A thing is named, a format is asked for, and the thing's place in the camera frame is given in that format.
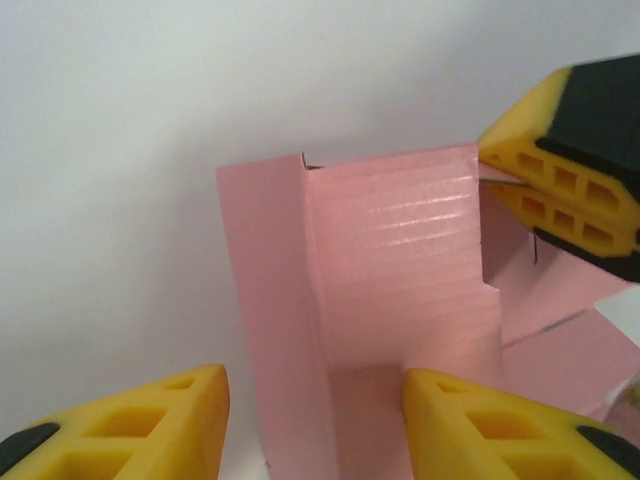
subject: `corrugated texture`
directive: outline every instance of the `corrugated texture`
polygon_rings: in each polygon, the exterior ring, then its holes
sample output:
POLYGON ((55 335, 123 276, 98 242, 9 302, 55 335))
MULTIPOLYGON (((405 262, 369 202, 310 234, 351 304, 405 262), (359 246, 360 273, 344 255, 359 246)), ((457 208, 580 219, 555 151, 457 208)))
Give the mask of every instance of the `corrugated texture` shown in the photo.
POLYGON ((412 478, 404 367, 502 378, 498 293, 482 282, 475 154, 471 145, 309 172, 341 478, 412 478))

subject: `white wall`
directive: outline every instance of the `white wall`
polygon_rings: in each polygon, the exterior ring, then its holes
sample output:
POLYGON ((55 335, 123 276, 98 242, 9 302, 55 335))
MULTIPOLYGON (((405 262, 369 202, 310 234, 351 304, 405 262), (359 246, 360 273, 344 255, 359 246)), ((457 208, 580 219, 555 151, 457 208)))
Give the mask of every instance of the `white wall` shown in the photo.
POLYGON ((0 2, 0 437, 220 361, 222 479, 266 478, 215 168, 473 140, 554 68, 638 50, 635 0, 0 2))

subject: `pink cardboard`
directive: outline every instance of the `pink cardboard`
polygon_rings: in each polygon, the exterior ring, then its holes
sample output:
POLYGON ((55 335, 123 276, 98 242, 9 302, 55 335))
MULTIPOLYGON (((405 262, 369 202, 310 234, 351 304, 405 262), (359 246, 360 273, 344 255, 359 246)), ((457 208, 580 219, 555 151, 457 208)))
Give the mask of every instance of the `pink cardboard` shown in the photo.
POLYGON ((538 240, 533 265, 529 232, 484 185, 480 186, 485 281, 500 290, 505 343, 591 308, 628 284, 538 240))
MULTIPOLYGON (((404 369, 509 388, 503 328, 524 368, 516 342, 624 288, 561 252, 534 266, 526 232, 514 233, 486 192, 480 201, 476 158, 463 145, 314 170, 291 156, 219 171, 274 479, 411 479, 404 369), (580 268, 561 273, 558 261, 580 268), (551 292, 558 298, 545 301, 551 292)), ((545 384, 540 372, 535 382, 545 384)))
POLYGON ((582 415, 602 417, 609 393, 640 365, 640 349, 590 310, 505 349, 509 389, 582 415))

